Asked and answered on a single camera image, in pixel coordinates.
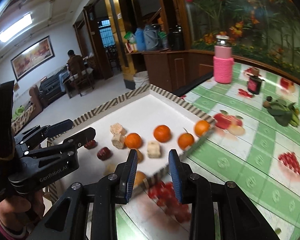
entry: ceiling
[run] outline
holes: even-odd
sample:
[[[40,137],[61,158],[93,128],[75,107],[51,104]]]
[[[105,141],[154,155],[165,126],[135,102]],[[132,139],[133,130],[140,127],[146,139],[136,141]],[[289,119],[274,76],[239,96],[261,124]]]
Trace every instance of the ceiling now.
[[[0,61],[42,29],[73,18],[82,0],[12,0],[0,17],[0,33],[31,13],[33,23],[6,43],[0,41]]]

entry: pink water bottle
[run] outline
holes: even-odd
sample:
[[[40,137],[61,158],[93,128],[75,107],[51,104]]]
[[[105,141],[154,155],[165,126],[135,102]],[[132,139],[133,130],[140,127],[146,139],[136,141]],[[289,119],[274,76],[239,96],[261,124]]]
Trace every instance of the pink water bottle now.
[[[229,43],[229,37],[217,35],[217,45],[214,46],[213,75],[216,82],[230,84],[232,81],[232,66],[234,59]]]

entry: white bucket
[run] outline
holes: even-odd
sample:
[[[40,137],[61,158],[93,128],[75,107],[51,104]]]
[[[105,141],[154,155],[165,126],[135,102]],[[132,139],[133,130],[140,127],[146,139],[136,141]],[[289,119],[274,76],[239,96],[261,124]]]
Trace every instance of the white bucket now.
[[[142,87],[146,84],[149,84],[148,72],[147,71],[142,71],[142,72],[136,73],[133,76],[133,80],[136,84],[136,88],[139,88],[139,87]]]

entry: framed painting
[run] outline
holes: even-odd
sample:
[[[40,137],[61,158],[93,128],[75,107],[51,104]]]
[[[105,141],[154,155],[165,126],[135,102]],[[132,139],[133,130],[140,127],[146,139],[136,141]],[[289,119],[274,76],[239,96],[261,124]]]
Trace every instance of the framed painting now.
[[[17,81],[54,56],[49,36],[21,52],[11,60]]]

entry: cork stopper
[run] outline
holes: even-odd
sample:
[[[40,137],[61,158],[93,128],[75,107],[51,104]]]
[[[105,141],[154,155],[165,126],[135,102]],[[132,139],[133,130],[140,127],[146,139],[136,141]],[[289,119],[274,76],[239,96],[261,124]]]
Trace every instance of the cork stopper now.
[[[259,76],[259,73],[260,73],[259,69],[255,68],[255,67],[252,68],[252,71],[251,71],[251,74],[252,74],[252,75],[258,77],[258,76]]]

